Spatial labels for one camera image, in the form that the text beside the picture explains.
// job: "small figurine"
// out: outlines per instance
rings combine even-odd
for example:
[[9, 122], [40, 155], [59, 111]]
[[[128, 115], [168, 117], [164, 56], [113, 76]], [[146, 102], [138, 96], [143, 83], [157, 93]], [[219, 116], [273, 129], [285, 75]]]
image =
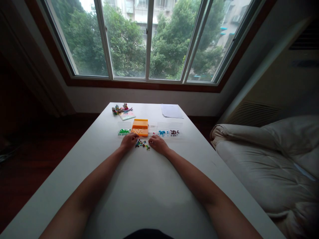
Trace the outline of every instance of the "small figurine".
[[118, 115], [119, 114], [119, 112], [114, 107], [112, 107], [112, 112], [113, 112], [114, 115]]
[[127, 107], [127, 103], [124, 103], [122, 108], [120, 108], [118, 105], [116, 105], [115, 108], [112, 107], [112, 112], [113, 112], [114, 115], [118, 115], [121, 112], [127, 112], [127, 111], [131, 111], [131, 110], [133, 110], [133, 108], [129, 109]]
[[127, 107], [127, 103], [124, 103], [123, 105], [124, 110], [128, 110], [129, 108]]

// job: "dark wooden floor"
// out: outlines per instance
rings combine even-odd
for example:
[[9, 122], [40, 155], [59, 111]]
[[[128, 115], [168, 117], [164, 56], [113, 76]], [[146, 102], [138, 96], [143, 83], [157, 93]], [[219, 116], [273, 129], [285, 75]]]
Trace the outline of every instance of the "dark wooden floor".
[[[20, 147], [12, 158], [0, 164], [0, 233], [97, 117], [98, 114], [77, 114], [48, 119], [10, 137]], [[216, 118], [189, 118], [209, 141]]]

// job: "clear plastic tray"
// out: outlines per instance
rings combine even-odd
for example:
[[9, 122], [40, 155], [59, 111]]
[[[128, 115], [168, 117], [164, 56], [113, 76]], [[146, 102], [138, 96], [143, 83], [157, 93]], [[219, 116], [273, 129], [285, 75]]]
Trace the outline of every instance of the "clear plastic tray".
[[183, 133], [181, 132], [182, 125], [182, 123], [159, 122], [155, 134], [163, 138], [181, 139], [183, 138]]
[[132, 123], [131, 122], [118, 122], [117, 123], [117, 135], [119, 137], [124, 137], [125, 135], [129, 134], [132, 129]]

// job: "white table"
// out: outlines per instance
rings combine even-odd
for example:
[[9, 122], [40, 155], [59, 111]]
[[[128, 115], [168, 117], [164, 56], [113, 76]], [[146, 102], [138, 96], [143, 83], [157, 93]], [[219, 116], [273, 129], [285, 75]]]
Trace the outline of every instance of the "white table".
[[[121, 119], [111, 110], [116, 104], [123, 103], [105, 108], [0, 239], [38, 238], [82, 180], [120, 145], [116, 124]], [[285, 238], [184, 112], [184, 119], [174, 119], [163, 117], [157, 104], [128, 106], [150, 123], [183, 123], [181, 132], [187, 137], [168, 140], [169, 147], [216, 183], [264, 238]], [[133, 148], [91, 215], [84, 238], [122, 239], [142, 228], [159, 229], [175, 239], [217, 238], [207, 213], [170, 162], [152, 149]]]

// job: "forearm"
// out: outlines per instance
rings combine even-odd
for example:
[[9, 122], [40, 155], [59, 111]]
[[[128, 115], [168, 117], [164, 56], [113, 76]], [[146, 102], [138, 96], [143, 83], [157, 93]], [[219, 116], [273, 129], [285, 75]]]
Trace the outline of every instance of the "forearm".
[[66, 200], [40, 238], [80, 238], [90, 213], [125, 153], [118, 148], [90, 173]]
[[172, 163], [187, 187], [204, 207], [215, 203], [219, 197], [226, 197], [205, 174], [175, 151], [168, 150], [165, 157]]
[[207, 210], [219, 238], [261, 238], [236, 205], [198, 168], [171, 149], [165, 156]]
[[118, 164], [126, 152], [118, 148], [104, 160], [83, 182], [77, 187], [68, 201], [88, 213], [94, 209], [104, 194]]

